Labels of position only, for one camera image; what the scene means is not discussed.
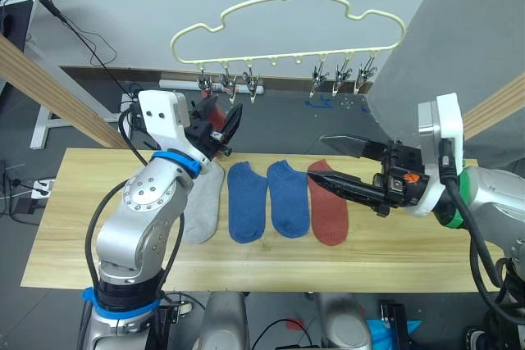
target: wooden table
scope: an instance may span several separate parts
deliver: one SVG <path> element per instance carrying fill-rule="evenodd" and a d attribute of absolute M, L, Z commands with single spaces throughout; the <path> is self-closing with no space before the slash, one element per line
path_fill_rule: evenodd
<path fill-rule="evenodd" d="M 142 153 L 151 155 L 151 151 Z M 321 158 L 234 153 L 218 161 L 226 172 L 238 161 L 249 161 L 253 170 L 265 175 L 268 166 L 278 160 L 286 159 L 296 170 L 306 170 Z M 380 170 L 379 163 L 368 159 L 325 158 L 335 170 L 359 176 L 366 182 Z M 139 162 L 126 150 L 72 148 L 66 151 L 25 268 L 22 286 L 58 289 L 90 286 L 84 260 L 87 225 L 107 191 L 133 175 L 137 168 Z M 110 201 L 99 224 L 116 209 L 120 197 L 119 194 Z M 165 289 L 361 293 L 476 291 L 468 268 L 467 232 L 441 227 L 433 216 L 411 217 L 401 209 L 394 209 L 387 218 L 381 218 L 370 208 L 349 202 L 347 240 L 341 245 L 327 247 L 317 241 L 311 228 L 298 239 L 279 235 L 272 226 L 268 192 L 264 235 L 255 242 L 239 244 L 228 233 L 227 203 L 225 179 L 217 232 L 201 245 L 181 246 Z M 170 234 L 168 251 L 176 233 L 177 223 Z"/>

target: gray sock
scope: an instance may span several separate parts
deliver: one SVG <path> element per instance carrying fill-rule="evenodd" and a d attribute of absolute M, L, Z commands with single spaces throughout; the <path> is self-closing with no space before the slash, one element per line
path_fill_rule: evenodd
<path fill-rule="evenodd" d="M 184 210 L 185 228 L 182 239 L 187 243 L 203 243 L 210 239 L 217 227 L 219 196 L 224 170 L 212 161 L 210 171 L 194 180 Z"/>

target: wooden beam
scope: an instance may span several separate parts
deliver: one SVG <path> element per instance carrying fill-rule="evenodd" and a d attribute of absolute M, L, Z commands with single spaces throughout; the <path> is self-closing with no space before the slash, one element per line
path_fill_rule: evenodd
<path fill-rule="evenodd" d="M 524 107 L 525 73 L 522 73 L 463 117 L 465 139 L 471 139 Z"/>
<path fill-rule="evenodd" d="M 126 148 L 118 132 L 0 34 L 0 75 L 106 148 Z"/>

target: blue sock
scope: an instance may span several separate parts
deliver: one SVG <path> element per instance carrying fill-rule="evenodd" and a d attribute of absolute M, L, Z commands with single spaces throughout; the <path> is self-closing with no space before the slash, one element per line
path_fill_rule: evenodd
<path fill-rule="evenodd" d="M 305 235 L 310 226 L 306 173 L 294 170 L 283 160 L 268 167 L 267 178 L 273 226 L 288 238 Z"/>
<path fill-rule="evenodd" d="M 267 181 L 255 174 L 247 161 L 228 171 L 230 236 L 238 243 L 261 238 L 266 221 Z"/>

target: blue cloth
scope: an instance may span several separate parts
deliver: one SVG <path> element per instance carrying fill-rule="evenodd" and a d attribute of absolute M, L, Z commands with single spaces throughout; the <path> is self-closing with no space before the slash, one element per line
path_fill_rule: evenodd
<path fill-rule="evenodd" d="M 392 339 L 390 328 L 385 325 L 382 320 L 367 320 L 368 327 L 372 334 L 372 344 L 374 350 L 392 350 Z M 420 320 L 407 321 L 407 328 L 409 334 L 414 332 L 421 324 Z"/>
<path fill-rule="evenodd" d="M 238 243 L 261 238 L 266 221 L 267 180 L 255 174 L 247 161 L 228 171 L 230 236 Z"/>
<path fill-rule="evenodd" d="M 267 178 L 273 226 L 288 238 L 305 235 L 310 226 L 306 173 L 294 170 L 282 160 L 268 167 Z"/>

